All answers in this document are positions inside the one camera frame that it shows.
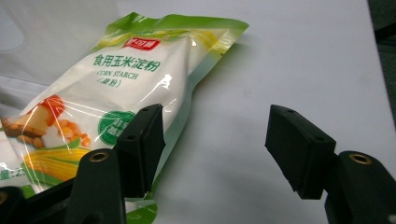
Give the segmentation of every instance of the yellow corn cob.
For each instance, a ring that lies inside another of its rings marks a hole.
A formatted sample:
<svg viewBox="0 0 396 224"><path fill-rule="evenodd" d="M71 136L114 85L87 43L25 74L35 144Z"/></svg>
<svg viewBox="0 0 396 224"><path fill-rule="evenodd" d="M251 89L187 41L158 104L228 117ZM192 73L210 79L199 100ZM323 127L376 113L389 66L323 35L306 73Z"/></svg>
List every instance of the yellow corn cob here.
<svg viewBox="0 0 396 224"><path fill-rule="evenodd" d="M61 161L80 161L81 158L87 154L89 150L82 148L60 148L60 149L49 149L49 150L36 150L25 156L27 158L53 158Z"/></svg>
<svg viewBox="0 0 396 224"><path fill-rule="evenodd" d="M73 163L56 161L46 157L26 157L25 163L32 170L52 175L62 181L75 177L78 169L78 166Z"/></svg>

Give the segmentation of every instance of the green label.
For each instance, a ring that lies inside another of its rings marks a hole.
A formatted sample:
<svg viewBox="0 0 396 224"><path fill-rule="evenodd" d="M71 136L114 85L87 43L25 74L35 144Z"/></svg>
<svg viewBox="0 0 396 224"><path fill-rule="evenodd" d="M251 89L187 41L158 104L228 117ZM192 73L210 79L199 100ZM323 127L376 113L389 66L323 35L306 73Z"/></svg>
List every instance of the green label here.
<svg viewBox="0 0 396 224"><path fill-rule="evenodd" d="M134 118L130 111L110 111L99 121L98 132L100 139L111 146L116 145L117 138Z"/></svg>

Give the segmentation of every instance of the white table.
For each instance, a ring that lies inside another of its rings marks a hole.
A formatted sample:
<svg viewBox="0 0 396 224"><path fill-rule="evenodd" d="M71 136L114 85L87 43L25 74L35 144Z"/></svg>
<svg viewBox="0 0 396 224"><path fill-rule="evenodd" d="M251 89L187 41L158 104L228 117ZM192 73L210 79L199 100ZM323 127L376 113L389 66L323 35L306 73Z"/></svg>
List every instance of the white table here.
<svg viewBox="0 0 396 224"><path fill-rule="evenodd" d="M396 176L396 138L365 1L119 0L120 13L250 24L199 84L165 165L155 223L327 223L264 146L271 104L293 108Z"/></svg>

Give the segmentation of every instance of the red logo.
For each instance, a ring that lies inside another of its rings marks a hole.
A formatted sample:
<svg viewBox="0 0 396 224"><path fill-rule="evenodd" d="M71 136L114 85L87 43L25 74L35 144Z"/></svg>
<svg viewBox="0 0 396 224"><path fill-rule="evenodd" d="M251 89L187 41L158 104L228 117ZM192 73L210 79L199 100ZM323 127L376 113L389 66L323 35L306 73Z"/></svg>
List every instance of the red logo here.
<svg viewBox="0 0 396 224"><path fill-rule="evenodd" d="M157 39L142 39L133 37L129 39L125 44L124 47L130 47L134 49L142 49L142 50L152 50L157 45L159 45L161 40Z"/></svg>

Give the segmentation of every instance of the plastic bag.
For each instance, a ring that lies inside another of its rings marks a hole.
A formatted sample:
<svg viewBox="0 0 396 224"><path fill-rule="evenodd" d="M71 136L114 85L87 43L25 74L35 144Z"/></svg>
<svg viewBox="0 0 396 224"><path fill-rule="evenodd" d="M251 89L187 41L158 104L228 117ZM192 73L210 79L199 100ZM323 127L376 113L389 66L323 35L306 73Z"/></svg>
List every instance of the plastic bag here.
<svg viewBox="0 0 396 224"><path fill-rule="evenodd" d="M34 191L74 177L85 153L112 148L135 113L153 104L163 105L166 143L158 174L187 119L193 88L247 28L230 19L137 13L109 24L92 52L22 115L2 118Z"/></svg>

